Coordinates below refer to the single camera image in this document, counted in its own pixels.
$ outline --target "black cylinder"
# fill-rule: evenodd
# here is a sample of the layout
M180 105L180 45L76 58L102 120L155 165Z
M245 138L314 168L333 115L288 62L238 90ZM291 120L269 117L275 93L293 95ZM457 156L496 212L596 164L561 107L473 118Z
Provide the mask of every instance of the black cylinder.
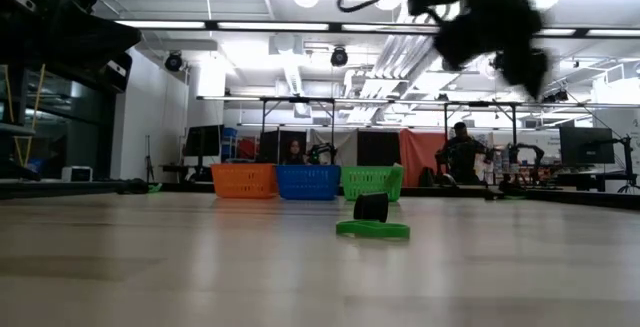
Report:
M353 209L353 219L387 222L389 196L386 193L361 194Z

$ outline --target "plastic basket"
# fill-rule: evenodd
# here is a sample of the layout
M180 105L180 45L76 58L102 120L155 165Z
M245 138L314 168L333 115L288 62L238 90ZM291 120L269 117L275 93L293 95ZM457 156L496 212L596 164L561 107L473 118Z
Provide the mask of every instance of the plastic basket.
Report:
M404 175L402 167L342 167L344 197L347 201L355 201L363 193L387 192L390 202L397 201L402 177L390 179L393 169Z
M211 171L218 197L271 198L278 193L270 163L214 164Z
M292 200L332 200L338 194L340 166L278 166L280 197Z

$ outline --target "blue basket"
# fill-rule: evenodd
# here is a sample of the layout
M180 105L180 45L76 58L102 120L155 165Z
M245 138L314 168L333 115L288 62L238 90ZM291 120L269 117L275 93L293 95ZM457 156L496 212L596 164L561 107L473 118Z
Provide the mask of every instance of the blue basket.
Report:
M278 166L280 196L291 200L336 198L340 185L340 166Z

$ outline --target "floor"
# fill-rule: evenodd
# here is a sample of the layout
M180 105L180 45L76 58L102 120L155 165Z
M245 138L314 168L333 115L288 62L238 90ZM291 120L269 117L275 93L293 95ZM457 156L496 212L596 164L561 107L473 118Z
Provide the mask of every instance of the floor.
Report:
M403 198L389 242L336 236L341 200L0 203L7 327L640 325L640 214Z

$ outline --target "orange basket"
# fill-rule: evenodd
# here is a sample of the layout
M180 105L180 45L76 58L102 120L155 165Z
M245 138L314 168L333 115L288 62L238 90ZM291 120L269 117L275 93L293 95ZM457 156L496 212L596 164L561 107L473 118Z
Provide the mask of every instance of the orange basket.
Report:
M211 165L218 197L271 198L278 193L276 167L270 163Z

